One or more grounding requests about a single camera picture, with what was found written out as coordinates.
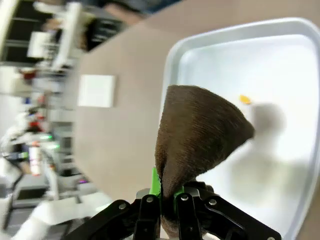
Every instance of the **plastic tray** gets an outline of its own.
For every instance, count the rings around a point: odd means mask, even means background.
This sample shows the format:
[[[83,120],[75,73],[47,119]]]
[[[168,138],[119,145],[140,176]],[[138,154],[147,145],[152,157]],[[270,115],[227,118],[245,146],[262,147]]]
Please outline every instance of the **plastic tray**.
[[[285,240],[296,238],[319,176],[319,51],[313,23],[282,18],[183,39],[165,65],[162,106],[168,85],[196,85],[253,124],[255,138],[198,179]]]

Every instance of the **metal screw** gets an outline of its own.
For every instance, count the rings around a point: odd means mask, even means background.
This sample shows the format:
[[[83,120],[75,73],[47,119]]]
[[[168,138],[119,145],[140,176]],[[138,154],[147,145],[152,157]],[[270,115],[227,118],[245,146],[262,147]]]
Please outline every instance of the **metal screw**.
[[[152,196],[150,196],[150,197],[148,197],[148,198],[146,199],[146,202],[147,202],[147,203],[152,203],[153,200],[154,200],[154,198],[153,198]]]
[[[217,204],[217,201],[214,200],[214,199],[210,199],[209,204],[210,204],[211,206],[214,206],[214,205]]]
[[[187,201],[187,200],[188,200],[188,196],[187,196],[187,195],[183,195],[183,196],[181,197],[181,200],[182,200],[182,201]]]
[[[120,210],[123,210],[123,209],[125,209],[126,208],[126,204],[125,203],[122,203],[121,205],[119,205],[119,209]]]

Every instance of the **small yellow food piece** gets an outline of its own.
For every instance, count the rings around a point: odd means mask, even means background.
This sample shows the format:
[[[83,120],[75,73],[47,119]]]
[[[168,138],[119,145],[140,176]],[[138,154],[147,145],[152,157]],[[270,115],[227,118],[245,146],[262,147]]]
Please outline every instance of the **small yellow food piece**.
[[[247,105],[251,104],[251,100],[247,96],[240,95],[239,99],[243,104],[247,104]]]

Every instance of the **brown cloth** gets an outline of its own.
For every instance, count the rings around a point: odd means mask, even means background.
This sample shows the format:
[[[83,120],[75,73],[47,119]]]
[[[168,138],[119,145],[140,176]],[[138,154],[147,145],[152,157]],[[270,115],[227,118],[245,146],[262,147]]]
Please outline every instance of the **brown cloth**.
[[[223,162],[254,132],[242,112],[224,98],[197,86],[169,86],[155,148],[164,201]],[[167,225],[166,220],[163,228],[169,237],[177,237],[176,222]]]

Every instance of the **table surface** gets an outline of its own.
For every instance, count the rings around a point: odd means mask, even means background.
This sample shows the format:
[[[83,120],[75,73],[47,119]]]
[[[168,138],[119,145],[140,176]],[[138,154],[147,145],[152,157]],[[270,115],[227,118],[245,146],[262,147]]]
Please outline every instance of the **table surface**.
[[[319,0],[184,0],[90,52],[66,87],[67,107],[76,110],[78,167],[113,199],[132,201],[151,182],[170,48],[188,36],[267,19],[303,17],[320,26],[319,9]],[[116,76],[113,108],[77,106],[83,74]],[[320,192],[299,239],[315,239],[319,222]]]

